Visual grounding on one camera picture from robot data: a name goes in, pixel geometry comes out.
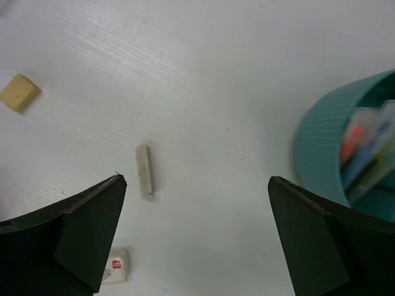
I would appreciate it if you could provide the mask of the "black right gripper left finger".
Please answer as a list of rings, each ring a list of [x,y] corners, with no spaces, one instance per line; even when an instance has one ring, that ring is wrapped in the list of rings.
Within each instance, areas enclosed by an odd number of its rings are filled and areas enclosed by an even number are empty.
[[[99,292],[127,189],[123,175],[1,222],[1,295]]]

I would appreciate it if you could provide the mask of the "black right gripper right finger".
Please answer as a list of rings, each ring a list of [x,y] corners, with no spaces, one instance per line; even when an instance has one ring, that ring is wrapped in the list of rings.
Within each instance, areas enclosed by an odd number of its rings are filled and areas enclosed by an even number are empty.
[[[268,195],[296,295],[394,295],[394,223],[279,176]]]

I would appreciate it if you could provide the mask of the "blue green ruler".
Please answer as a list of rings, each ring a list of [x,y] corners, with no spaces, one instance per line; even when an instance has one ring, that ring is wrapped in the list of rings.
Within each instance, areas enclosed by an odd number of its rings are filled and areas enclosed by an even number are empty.
[[[368,139],[357,149],[354,156],[342,172],[343,189],[347,190],[364,168],[384,148],[394,134],[394,100],[387,100],[382,105],[370,129]]]

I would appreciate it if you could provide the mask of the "orange yellow highlighter pack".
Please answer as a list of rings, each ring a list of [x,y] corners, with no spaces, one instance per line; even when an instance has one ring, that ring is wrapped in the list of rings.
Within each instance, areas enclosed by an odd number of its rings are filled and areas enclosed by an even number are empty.
[[[343,168],[357,149],[373,136],[380,115],[378,108],[357,107],[347,122],[340,150],[340,167]]]

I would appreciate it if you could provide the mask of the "white patterned eraser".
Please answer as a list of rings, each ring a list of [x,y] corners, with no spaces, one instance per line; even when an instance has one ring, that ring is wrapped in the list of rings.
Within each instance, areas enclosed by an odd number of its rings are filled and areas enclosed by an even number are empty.
[[[107,259],[101,284],[119,284],[127,282],[129,275],[128,250],[112,249]]]

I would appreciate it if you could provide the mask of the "teal round desk organizer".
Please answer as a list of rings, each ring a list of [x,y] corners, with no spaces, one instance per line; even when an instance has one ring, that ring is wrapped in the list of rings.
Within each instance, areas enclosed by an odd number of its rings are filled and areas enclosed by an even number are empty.
[[[342,137],[354,109],[367,107],[380,110],[387,100],[394,100],[392,70],[327,93],[300,122],[294,138],[293,160],[296,173],[308,191],[353,210],[393,222],[394,170],[351,205],[347,190],[343,189],[341,175],[352,158],[343,168],[340,167]]]

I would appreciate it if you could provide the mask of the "small tan eraser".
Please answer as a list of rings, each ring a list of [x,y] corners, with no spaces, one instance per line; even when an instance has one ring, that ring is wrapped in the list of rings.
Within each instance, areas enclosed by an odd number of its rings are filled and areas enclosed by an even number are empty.
[[[1,91],[1,102],[11,110],[22,113],[40,93],[37,85],[18,73]]]

